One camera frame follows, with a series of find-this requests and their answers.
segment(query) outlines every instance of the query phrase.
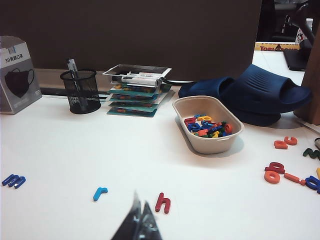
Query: blue slipper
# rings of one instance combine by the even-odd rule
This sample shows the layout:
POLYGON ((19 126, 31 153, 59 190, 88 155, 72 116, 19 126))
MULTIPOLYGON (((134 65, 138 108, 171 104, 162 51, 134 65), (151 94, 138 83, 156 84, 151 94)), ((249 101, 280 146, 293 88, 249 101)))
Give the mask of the blue slipper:
POLYGON ((312 98, 309 88, 253 64, 220 95, 231 108, 260 114, 291 112, 312 98))
MULTIPOLYGON (((217 79, 200 80, 198 82, 191 82, 182 85, 178 92, 179 98, 205 95, 211 96, 220 100, 224 105, 225 103, 221 99, 221 95, 225 93, 234 83, 234 79, 231 77, 223 77, 217 79)), ((225 105, 230 112, 232 112, 241 122, 255 125, 255 126, 269 126, 278 121, 281 115, 278 114, 259 114, 249 111, 238 110, 225 105)))

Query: stack of cards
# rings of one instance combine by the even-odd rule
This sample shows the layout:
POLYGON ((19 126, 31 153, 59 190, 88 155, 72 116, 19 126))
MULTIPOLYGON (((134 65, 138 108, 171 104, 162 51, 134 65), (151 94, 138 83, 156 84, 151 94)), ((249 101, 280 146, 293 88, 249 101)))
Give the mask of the stack of cards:
POLYGON ((107 114, 153 117, 171 86, 164 83, 158 87, 117 84, 108 91, 112 94, 109 104, 112 108, 107 114))

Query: yellow box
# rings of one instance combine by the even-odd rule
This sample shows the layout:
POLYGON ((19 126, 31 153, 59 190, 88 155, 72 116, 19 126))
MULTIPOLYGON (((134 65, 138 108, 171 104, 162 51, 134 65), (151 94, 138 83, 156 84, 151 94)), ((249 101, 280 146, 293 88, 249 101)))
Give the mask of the yellow box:
POLYGON ((283 52, 285 49, 289 50, 299 50, 299 44, 293 43, 264 43, 264 42, 256 42, 254 46, 254 50, 257 51, 275 51, 275 52, 283 52))

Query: clear plastic tray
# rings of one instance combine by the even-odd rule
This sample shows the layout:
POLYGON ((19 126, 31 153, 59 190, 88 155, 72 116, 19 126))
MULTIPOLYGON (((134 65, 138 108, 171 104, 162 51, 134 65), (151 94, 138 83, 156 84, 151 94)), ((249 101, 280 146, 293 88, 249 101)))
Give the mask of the clear plastic tray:
POLYGON ((157 88, 170 70, 171 68, 160 66, 118 64, 103 75, 111 76, 112 84, 157 88))

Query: mask box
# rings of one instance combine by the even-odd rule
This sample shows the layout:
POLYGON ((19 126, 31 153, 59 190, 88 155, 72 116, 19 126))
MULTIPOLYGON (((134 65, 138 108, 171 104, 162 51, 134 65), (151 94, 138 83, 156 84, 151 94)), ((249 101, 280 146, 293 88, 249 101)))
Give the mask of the mask box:
POLYGON ((16 114, 42 97, 25 41, 0 36, 0 113, 16 114))

